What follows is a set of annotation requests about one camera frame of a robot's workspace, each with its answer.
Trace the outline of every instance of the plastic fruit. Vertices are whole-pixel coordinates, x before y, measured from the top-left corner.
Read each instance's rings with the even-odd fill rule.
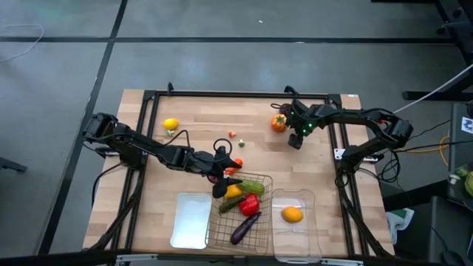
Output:
[[[179,123],[176,118],[168,118],[163,122],[163,126],[167,130],[174,130],[177,128],[177,125],[179,125]]]
[[[296,207],[287,207],[281,211],[282,218],[289,223],[301,222],[303,215],[302,211]]]
[[[274,131],[283,132],[286,130],[286,117],[284,115],[274,115],[271,119],[271,127]]]

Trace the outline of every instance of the orange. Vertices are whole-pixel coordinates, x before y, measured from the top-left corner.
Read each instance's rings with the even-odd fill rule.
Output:
[[[303,218],[302,211],[296,207],[285,208],[281,211],[281,215],[286,222],[290,223],[301,222]]]

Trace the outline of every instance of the metal wire basket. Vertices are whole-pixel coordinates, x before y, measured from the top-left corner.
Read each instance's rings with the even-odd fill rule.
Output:
[[[236,172],[232,178],[257,181],[264,185],[265,193],[259,196],[259,211],[261,216],[251,226],[251,229],[237,245],[230,243],[232,233],[248,217],[244,216],[238,206],[229,212],[219,214],[219,207],[225,201],[223,198],[212,199],[212,208],[208,221],[205,243],[209,248],[229,250],[239,253],[265,255],[268,252],[268,241],[271,232],[271,190],[273,179],[266,175]]]

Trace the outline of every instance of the green vegetable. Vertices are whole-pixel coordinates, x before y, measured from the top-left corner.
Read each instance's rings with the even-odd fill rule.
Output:
[[[246,197],[242,195],[242,196],[234,197],[227,200],[226,202],[221,204],[221,206],[219,207],[219,214],[226,213],[227,211],[231,210],[233,207],[237,206],[238,203],[242,202],[245,199]]]
[[[263,184],[251,180],[243,180],[243,182],[237,184],[244,192],[263,195],[265,193],[265,187]]]

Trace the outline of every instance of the eggplant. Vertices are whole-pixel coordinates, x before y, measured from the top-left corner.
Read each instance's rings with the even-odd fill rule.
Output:
[[[251,226],[258,220],[261,215],[261,211],[258,211],[253,216],[248,217],[231,235],[230,242],[233,245],[238,244],[245,237],[246,233],[249,232]]]

